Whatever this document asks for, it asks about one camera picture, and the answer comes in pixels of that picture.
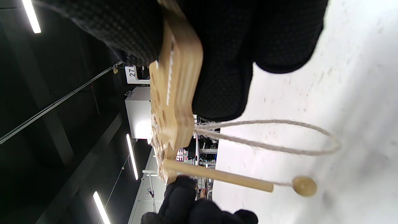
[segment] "knotted string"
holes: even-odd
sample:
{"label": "knotted string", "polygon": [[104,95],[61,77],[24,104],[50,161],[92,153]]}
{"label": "knotted string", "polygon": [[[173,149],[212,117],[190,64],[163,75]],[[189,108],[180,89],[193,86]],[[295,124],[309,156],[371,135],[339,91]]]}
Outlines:
{"label": "knotted string", "polygon": [[[217,128],[224,128],[224,127],[231,127],[231,126],[239,126],[239,125],[247,125],[247,124],[290,124],[290,125],[295,125],[295,126],[301,126],[309,129],[313,129],[315,131],[318,131],[327,137],[330,138],[331,140],[331,146],[327,150],[323,151],[311,151],[311,150],[302,150],[302,149],[295,149],[295,148],[289,148],[289,147],[282,147],[282,146],[276,146],[276,145],[271,145],[271,144],[266,144],[262,142],[257,142],[257,141],[250,141],[234,136],[229,136],[225,134],[221,134],[218,132],[213,132],[209,130],[214,130]],[[160,145],[160,142],[158,141],[157,134],[157,122],[154,116],[152,117],[152,131],[153,131],[153,138],[152,138],[152,145],[155,148],[155,153],[156,153],[156,160],[158,163],[158,176],[162,181],[167,180],[167,172],[164,170],[162,166],[163,160],[166,158],[165,152],[164,152],[164,147],[165,145]],[[284,152],[284,153],[289,153],[289,154],[295,154],[295,155],[308,155],[308,156],[321,156],[321,155],[328,155],[328,154],[333,154],[337,152],[341,148],[341,143],[340,141],[332,135],[330,132],[326,131],[323,128],[317,127],[315,125],[311,124],[306,124],[303,122],[297,122],[297,121],[292,121],[292,120],[252,120],[252,121],[238,121],[238,122],[221,122],[221,123],[215,123],[215,124],[206,124],[206,125],[201,125],[201,126],[195,126],[194,132],[203,135],[205,137],[213,138],[215,140],[219,139],[224,139],[227,141],[233,141],[237,143],[241,143],[244,145],[249,145],[253,147],[257,147],[260,149],[267,149],[271,151],[277,151],[277,152]],[[292,186],[291,183],[279,183],[279,182],[271,182],[275,185],[280,185],[280,186]]]}

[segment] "black ceiling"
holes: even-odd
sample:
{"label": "black ceiling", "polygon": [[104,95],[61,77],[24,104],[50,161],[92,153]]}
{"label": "black ceiling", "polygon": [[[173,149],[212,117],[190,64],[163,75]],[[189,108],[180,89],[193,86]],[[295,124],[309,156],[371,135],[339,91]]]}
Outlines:
{"label": "black ceiling", "polygon": [[[20,1],[0,2],[0,136],[81,86],[117,60],[102,42],[54,12],[35,7],[34,34]],[[128,156],[123,68],[105,74],[0,145],[0,223],[95,223]],[[138,168],[150,153],[135,145]],[[139,187],[121,172],[107,206],[127,223]]]}

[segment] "fluorescent light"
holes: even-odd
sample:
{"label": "fluorescent light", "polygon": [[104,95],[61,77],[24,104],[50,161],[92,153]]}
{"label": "fluorescent light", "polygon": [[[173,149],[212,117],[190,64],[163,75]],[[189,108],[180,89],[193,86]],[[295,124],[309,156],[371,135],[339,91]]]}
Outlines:
{"label": "fluorescent light", "polygon": [[32,26],[33,32],[41,33],[39,22],[37,21],[35,10],[33,9],[32,1],[31,0],[22,0],[22,3],[23,3],[23,7],[25,8],[30,25]]}
{"label": "fluorescent light", "polygon": [[102,205],[100,196],[98,195],[97,192],[94,192],[93,198],[94,198],[94,201],[96,202],[98,211],[101,214],[101,218],[102,218],[104,224],[111,224],[111,222],[108,219],[108,216],[106,215],[105,209],[104,209],[104,207]]}
{"label": "fluorescent light", "polygon": [[126,138],[127,138],[127,144],[129,145],[130,158],[131,158],[131,163],[133,164],[135,180],[137,181],[138,180],[138,172],[137,172],[137,166],[135,165],[135,159],[134,159],[134,154],[133,154],[133,147],[131,146],[130,135],[127,134]]}

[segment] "black glove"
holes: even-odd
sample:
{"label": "black glove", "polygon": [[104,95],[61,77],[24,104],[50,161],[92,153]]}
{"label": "black glove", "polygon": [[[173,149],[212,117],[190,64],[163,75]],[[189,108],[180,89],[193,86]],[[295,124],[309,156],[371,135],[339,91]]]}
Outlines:
{"label": "black glove", "polygon": [[[156,0],[39,0],[106,43],[126,64],[160,53],[163,16]],[[328,0],[177,0],[203,46],[192,103],[207,120],[239,117],[255,62],[271,73],[302,67],[323,29]]]}
{"label": "black glove", "polygon": [[195,201],[195,182],[186,176],[177,177],[164,193],[159,214],[148,212],[141,224],[257,224],[257,216],[247,210],[234,214],[221,211],[210,200]]}

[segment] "wooden stick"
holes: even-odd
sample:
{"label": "wooden stick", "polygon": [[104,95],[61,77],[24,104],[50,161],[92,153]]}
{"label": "wooden stick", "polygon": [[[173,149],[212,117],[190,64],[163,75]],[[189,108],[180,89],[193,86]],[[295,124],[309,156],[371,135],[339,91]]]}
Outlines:
{"label": "wooden stick", "polygon": [[207,169],[202,166],[189,165],[186,163],[177,162],[170,159],[165,159],[163,161],[163,166],[166,169],[171,169],[176,172],[184,173],[194,177],[211,178],[214,180],[232,183],[244,187],[250,187],[267,192],[273,191],[273,183],[259,179],[254,179],[251,177],[240,176],[237,174],[227,173],[215,169]]}

